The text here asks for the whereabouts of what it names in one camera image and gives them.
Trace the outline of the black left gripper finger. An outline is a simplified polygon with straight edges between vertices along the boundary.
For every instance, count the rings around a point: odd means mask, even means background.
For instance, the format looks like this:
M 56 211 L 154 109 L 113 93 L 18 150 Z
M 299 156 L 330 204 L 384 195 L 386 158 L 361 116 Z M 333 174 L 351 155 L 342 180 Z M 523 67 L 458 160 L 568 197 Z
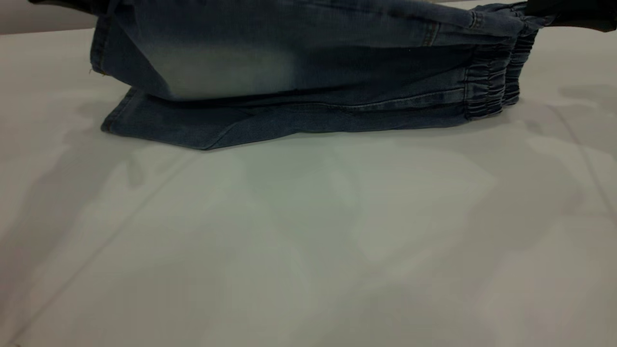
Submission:
M 110 0 L 29 0 L 37 6 L 56 6 L 79 11 L 80 13 L 106 13 Z

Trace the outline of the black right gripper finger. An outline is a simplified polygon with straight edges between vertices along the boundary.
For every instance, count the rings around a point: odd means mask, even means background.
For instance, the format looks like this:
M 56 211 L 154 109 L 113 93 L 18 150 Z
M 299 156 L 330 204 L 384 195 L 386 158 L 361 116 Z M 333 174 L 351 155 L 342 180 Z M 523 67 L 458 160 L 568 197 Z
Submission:
M 599 32 L 617 28 L 615 0 L 529 0 L 526 15 L 552 17 L 550 27 L 579 27 Z

